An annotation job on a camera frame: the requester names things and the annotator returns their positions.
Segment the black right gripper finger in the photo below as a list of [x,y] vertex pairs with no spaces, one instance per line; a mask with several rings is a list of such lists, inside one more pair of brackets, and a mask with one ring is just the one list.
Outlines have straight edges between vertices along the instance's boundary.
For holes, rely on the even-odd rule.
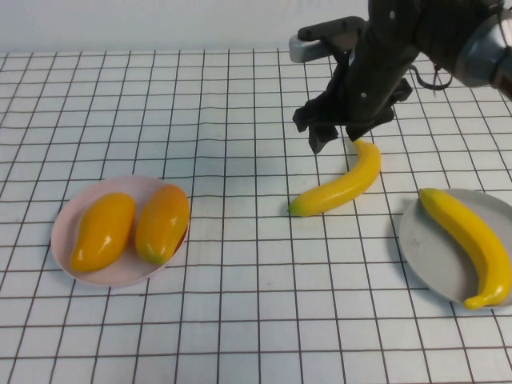
[[395,114],[392,109],[383,109],[370,120],[364,122],[349,122],[346,124],[348,138],[351,141],[356,141],[371,132],[373,128],[391,122],[394,116]]
[[314,154],[319,154],[328,142],[338,138],[335,126],[310,126],[309,145]]

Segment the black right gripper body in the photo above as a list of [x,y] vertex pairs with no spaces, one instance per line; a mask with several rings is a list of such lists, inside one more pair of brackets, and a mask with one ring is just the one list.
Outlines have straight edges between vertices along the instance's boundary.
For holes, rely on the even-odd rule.
[[391,95],[418,56],[413,46],[417,1],[370,1],[369,18],[345,17],[298,30],[303,42],[319,41],[338,67],[326,90],[296,110],[299,130],[346,126],[391,109]]

